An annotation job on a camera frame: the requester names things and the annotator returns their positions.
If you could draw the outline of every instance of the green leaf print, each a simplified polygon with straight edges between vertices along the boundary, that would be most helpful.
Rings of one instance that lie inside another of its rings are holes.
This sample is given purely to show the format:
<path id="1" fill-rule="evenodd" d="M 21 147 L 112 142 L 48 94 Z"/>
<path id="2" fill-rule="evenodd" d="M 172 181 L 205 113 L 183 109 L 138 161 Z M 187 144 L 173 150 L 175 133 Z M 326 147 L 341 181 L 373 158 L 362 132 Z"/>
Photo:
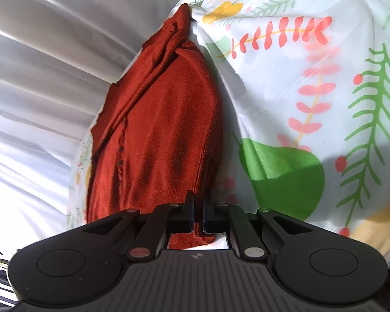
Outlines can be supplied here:
<path id="1" fill-rule="evenodd" d="M 322 163 L 312 153 L 243 138 L 239 158 L 261 207 L 300 220 L 315 210 L 322 196 L 325 174 Z"/>
<path id="2" fill-rule="evenodd" d="M 295 3 L 296 0 L 267 0 L 267 2 L 263 2 L 262 5 L 252 9 L 249 14 L 219 20 L 217 26 L 227 26 L 234 22 L 240 24 L 242 20 L 252 20 L 256 17 L 276 16 L 279 11 L 284 13 L 288 8 L 294 8 Z"/>
<path id="3" fill-rule="evenodd" d="M 216 42 L 206 43 L 206 45 L 211 56 L 216 60 L 225 61 L 224 53 L 228 53 L 231 50 L 230 39 L 226 36 Z"/>
<path id="4" fill-rule="evenodd" d="M 358 146 L 352 148 L 350 152 L 345 156 L 345 159 L 348 160 L 354 153 L 357 151 L 363 150 L 364 155 L 356 162 L 348 165 L 344 170 L 341 171 L 341 175 L 345 176 L 350 171 L 355 171 L 356 167 L 360 167 L 360 170 L 357 173 L 348 176 L 344 181 L 341 182 L 340 186 L 345 186 L 347 184 L 356 182 L 357 188 L 354 192 L 338 202 L 336 207 L 340 207 L 347 203 L 352 203 L 350 207 L 350 212 L 345 223 L 345 227 L 351 221 L 356 205 L 360 208 L 363 208 L 362 196 L 363 194 L 369 199 L 371 197 L 369 188 L 367 186 L 367 181 L 371 179 L 375 184 L 381 185 L 381 179 L 377 172 L 374 170 L 371 163 L 371 155 L 377 156 L 381 164 L 384 163 L 383 155 L 377 146 L 375 137 L 377 132 L 384 134 L 385 138 L 390 143 L 390 129 L 387 129 L 387 123 L 390 126 L 390 57 L 387 53 L 386 45 L 383 43 L 381 51 L 375 51 L 369 49 L 369 52 L 375 57 L 379 57 L 380 61 L 375 61 L 373 59 L 366 59 L 366 62 L 372 63 L 374 67 L 378 70 L 366 70 L 362 74 L 357 74 L 354 76 L 354 84 L 356 88 L 352 92 L 355 94 L 359 91 L 366 90 L 375 90 L 375 94 L 364 94 L 359 96 L 354 102 L 352 102 L 348 109 L 352 109 L 357 104 L 363 101 L 371 101 L 366 103 L 370 109 L 359 110 L 354 113 L 353 118 L 357 118 L 361 115 L 370 114 L 369 117 L 371 120 L 368 123 L 362 124 L 360 127 L 351 132 L 345 140 L 350 140 L 354 136 L 357 136 L 361 132 L 365 131 L 368 133 L 367 142 L 364 144 L 359 144 Z M 364 82 L 364 77 L 367 76 L 371 81 Z"/>

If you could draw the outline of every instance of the white fabric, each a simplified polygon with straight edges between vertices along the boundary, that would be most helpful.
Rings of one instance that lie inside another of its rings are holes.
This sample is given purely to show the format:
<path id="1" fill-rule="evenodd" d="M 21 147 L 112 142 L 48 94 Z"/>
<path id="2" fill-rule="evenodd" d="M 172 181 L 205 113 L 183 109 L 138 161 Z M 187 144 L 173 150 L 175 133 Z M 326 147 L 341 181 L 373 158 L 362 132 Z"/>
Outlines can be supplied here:
<path id="1" fill-rule="evenodd" d="M 223 250 L 228 249 L 227 235 L 225 233 L 217 233 L 215 241 L 207 245 L 195 246 L 187 250 Z"/>
<path id="2" fill-rule="evenodd" d="M 66 229 L 71 162 L 178 0 L 0 0 L 0 250 Z"/>

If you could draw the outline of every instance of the red leaf print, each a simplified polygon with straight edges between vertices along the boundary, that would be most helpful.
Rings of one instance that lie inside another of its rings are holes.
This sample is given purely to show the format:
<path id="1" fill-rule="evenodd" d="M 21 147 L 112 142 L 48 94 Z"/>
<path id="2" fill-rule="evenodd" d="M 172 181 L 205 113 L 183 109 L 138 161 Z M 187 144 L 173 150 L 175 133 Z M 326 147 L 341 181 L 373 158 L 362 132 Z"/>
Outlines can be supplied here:
<path id="1" fill-rule="evenodd" d="M 231 56 L 233 59 L 237 58 L 237 53 L 234 51 L 234 39 L 231 39 Z"/>
<path id="2" fill-rule="evenodd" d="M 273 32 L 273 23 L 270 21 L 266 28 L 266 39 L 264 40 L 264 49 L 269 49 L 272 44 L 271 33 Z"/>
<path id="3" fill-rule="evenodd" d="M 309 33 L 314 28 L 314 26 L 315 26 L 315 19 L 311 18 L 309 20 L 309 22 L 308 22 L 308 25 L 305 28 L 305 31 L 304 31 L 303 35 L 302 35 L 302 40 L 304 42 L 308 42 L 309 41 Z"/>
<path id="4" fill-rule="evenodd" d="M 335 83 L 323 83 L 320 86 L 315 87 L 315 93 L 318 95 L 328 94 L 336 87 Z"/>
<path id="5" fill-rule="evenodd" d="M 321 75 L 332 75 L 341 71 L 341 67 L 338 64 L 329 64 L 327 66 L 319 68 Z"/>
<path id="6" fill-rule="evenodd" d="M 306 57 L 306 59 L 308 61 L 311 61 L 311 62 L 318 62 L 321 59 L 323 59 L 323 55 L 322 54 L 311 54 L 311 55 L 308 55 L 308 57 Z"/>
<path id="7" fill-rule="evenodd" d="M 289 18 L 287 16 L 283 16 L 279 22 L 279 30 L 280 30 L 279 47 L 280 48 L 283 47 L 287 42 L 287 36 L 285 30 L 288 23 L 289 23 Z"/>
<path id="8" fill-rule="evenodd" d="M 295 19 L 295 30 L 293 31 L 293 42 L 296 42 L 299 40 L 299 28 L 302 25 L 303 22 L 303 16 L 297 17 Z"/>
<path id="9" fill-rule="evenodd" d="M 331 108 L 331 104 L 329 103 L 318 103 L 312 108 L 308 107 L 306 104 L 302 102 L 296 103 L 296 107 L 299 109 L 299 111 L 303 113 L 312 113 L 312 114 L 321 114 L 324 111 L 329 110 Z"/>
<path id="10" fill-rule="evenodd" d="M 290 140 L 282 134 L 277 135 L 277 140 L 279 141 L 280 145 L 283 147 L 289 147 L 290 146 Z"/>
<path id="11" fill-rule="evenodd" d="M 305 49 L 307 51 L 315 51 L 315 50 L 319 50 L 319 49 L 322 49 L 322 48 L 323 48 L 323 45 L 321 45 L 319 42 L 307 43 L 306 46 L 305 46 Z"/>
<path id="12" fill-rule="evenodd" d="M 302 124 L 297 119 L 290 118 L 289 119 L 289 126 L 300 133 L 313 133 L 317 130 L 319 130 L 322 127 L 322 123 L 308 123 L 308 124 Z"/>
<path id="13" fill-rule="evenodd" d="M 245 41 L 248 39 L 248 33 L 245 34 L 241 40 L 240 40 L 240 52 L 245 53 L 246 52 L 246 45 L 244 44 Z"/>
<path id="14" fill-rule="evenodd" d="M 254 33 L 254 36 L 253 36 L 252 46 L 253 46 L 254 50 L 259 50 L 259 44 L 257 43 L 257 39 L 260 37 L 260 34 L 261 34 L 261 30 L 260 30 L 260 27 L 259 27 L 259 28 L 257 28 L 257 30 L 256 30 L 256 32 Z"/>
<path id="15" fill-rule="evenodd" d="M 328 43 L 328 40 L 323 35 L 322 31 L 325 30 L 331 23 L 332 17 L 327 16 L 315 27 L 315 38 L 320 44 L 326 45 Z"/>
<path id="16" fill-rule="evenodd" d="M 307 84 L 298 90 L 298 93 L 305 96 L 315 95 L 315 87 Z"/>
<path id="17" fill-rule="evenodd" d="M 340 49 L 339 47 L 331 47 L 327 48 L 327 55 L 328 57 L 333 57 L 339 53 Z"/>
<path id="18" fill-rule="evenodd" d="M 298 146 L 298 149 L 300 149 L 300 150 L 305 150 L 305 151 L 307 151 L 308 153 L 311 152 L 311 148 L 308 147 L 308 146 Z"/>

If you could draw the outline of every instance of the red towel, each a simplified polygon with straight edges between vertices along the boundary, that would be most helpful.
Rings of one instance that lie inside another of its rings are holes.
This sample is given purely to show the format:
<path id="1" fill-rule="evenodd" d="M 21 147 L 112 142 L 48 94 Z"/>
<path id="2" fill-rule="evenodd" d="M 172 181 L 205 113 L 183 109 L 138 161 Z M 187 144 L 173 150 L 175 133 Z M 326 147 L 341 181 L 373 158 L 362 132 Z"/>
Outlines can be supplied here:
<path id="1" fill-rule="evenodd" d="M 143 45 L 142 53 L 107 94 L 93 136 L 87 221 L 130 207 L 152 212 L 183 203 L 188 190 L 199 201 L 208 191 L 222 152 L 222 110 L 204 58 L 187 39 L 188 5 L 182 5 Z M 207 237 L 173 235 L 171 248 L 189 248 Z"/>

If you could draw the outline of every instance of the ribbed black surface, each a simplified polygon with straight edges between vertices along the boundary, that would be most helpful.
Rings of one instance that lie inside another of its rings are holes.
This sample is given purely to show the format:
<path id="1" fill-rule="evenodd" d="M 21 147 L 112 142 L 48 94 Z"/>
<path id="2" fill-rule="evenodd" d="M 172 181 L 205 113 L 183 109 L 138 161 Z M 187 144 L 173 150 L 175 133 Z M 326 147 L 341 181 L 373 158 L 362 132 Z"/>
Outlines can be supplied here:
<path id="1" fill-rule="evenodd" d="M 108 294 L 66 312 L 380 312 L 374 302 L 320 307 L 290 296 L 262 264 L 235 257 L 232 250 L 165 250 L 150 263 L 129 268 Z M 45 312 L 20 303 L 14 312 Z"/>

